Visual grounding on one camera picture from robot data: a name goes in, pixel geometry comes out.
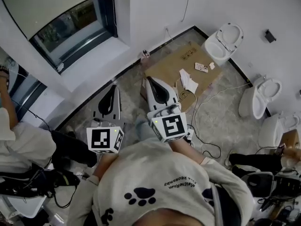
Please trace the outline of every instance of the floor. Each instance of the floor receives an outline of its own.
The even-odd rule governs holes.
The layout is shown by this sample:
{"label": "floor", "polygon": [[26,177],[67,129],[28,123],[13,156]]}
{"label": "floor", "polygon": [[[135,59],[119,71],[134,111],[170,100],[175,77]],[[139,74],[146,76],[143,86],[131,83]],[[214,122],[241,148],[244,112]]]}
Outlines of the floor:
{"label": "floor", "polygon": [[[123,110],[122,116],[127,121],[127,127],[125,129],[126,138],[124,139],[123,144],[131,145],[137,140],[133,128],[134,109],[142,108],[146,110],[148,108],[146,101],[140,96],[140,86],[144,70],[190,41],[202,45],[205,39],[195,30],[190,30],[152,54],[147,63],[135,66],[113,82],[118,85],[118,88],[120,89]],[[208,101],[208,103],[201,105],[196,114],[196,121],[200,129],[199,136],[204,142],[213,143],[221,147],[222,154],[221,157],[217,159],[221,164],[224,163],[224,160],[231,149],[235,149],[239,153],[250,154],[255,153],[259,148],[257,145],[257,138],[263,118],[256,121],[243,119],[238,115],[239,101],[244,90],[248,88],[248,85],[243,86],[244,84],[246,84],[246,82],[240,74],[229,62],[227,62],[222,67],[221,76],[198,98],[197,107],[201,103]],[[78,138],[83,141],[87,141],[85,128],[89,126],[93,117],[93,106],[95,103],[99,102],[101,96],[101,93],[96,95],[65,125],[71,125],[75,129]],[[195,104],[193,104],[186,112],[187,121],[189,123],[192,119],[194,107]],[[219,156],[217,147],[202,144],[195,136],[193,141],[197,150],[208,150],[212,156]],[[74,163],[72,167],[72,171],[77,175],[82,173],[85,169],[86,168],[83,167],[83,165],[78,163]],[[73,187],[60,188],[57,192],[59,203],[61,205],[66,204],[73,191]],[[46,206],[46,210],[50,214],[56,215],[51,221],[52,225],[63,225],[63,222],[66,222],[68,208],[64,210],[59,209],[56,207],[53,200],[50,200]]]}

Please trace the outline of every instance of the black object on wall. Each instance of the black object on wall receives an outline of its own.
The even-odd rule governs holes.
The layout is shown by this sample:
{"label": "black object on wall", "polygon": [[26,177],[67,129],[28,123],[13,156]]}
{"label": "black object on wall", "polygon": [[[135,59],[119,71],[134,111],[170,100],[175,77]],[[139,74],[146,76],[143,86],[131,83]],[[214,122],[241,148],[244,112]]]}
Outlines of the black object on wall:
{"label": "black object on wall", "polygon": [[276,38],[272,35],[272,33],[269,30],[265,32],[265,38],[269,41],[269,43],[276,41]]}

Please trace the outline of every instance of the cardboard box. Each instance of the cardboard box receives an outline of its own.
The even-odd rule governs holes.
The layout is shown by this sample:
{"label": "cardboard box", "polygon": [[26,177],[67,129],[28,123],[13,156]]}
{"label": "cardboard box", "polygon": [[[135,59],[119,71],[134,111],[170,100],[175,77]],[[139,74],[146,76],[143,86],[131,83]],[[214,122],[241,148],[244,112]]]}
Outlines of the cardboard box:
{"label": "cardboard box", "polygon": [[283,143],[285,143],[287,147],[296,148],[296,146],[300,143],[298,131],[295,129],[284,133],[280,144]]}
{"label": "cardboard box", "polygon": [[[196,62],[207,65],[208,73],[196,70],[194,68]],[[220,67],[216,64],[214,64],[215,68],[211,70],[209,67],[211,62],[213,62],[212,58],[210,58],[197,43],[190,42],[188,45],[181,47],[176,52],[168,55],[147,69],[144,72],[144,78],[152,76],[163,80],[171,87],[177,85],[179,102],[182,105],[182,111],[185,112],[193,104],[195,97],[190,91],[183,88],[179,71],[184,69],[190,74],[190,77],[198,83],[195,95],[199,97],[222,72]],[[141,95],[146,99],[144,85],[145,81],[142,82]]]}

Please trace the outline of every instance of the toilet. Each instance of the toilet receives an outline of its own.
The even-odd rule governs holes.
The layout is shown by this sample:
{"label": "toilet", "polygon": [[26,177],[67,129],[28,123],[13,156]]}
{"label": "toilet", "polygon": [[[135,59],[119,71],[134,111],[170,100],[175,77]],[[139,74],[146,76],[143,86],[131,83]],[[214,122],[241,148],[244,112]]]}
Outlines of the toilet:
{"label": "toilet", "polygon": [[244,91],[238,107],[239,115],[260,119],[268,103],[277,99],[281,91],[282,83],[279,80],[266,79],[264,76],[258,78],[253,87]]}
{"label": "toilet", "polygon": [[279,146],[282,135],[301,125],[301,112],[275,114],[264,120],[258,137],[260,147]]}
{"label": "toilet", "polygon": [[237,50],[244,38],[242,29],[233,23],[224,24],[202,45],[202,49],[218,65],[223,65]]}

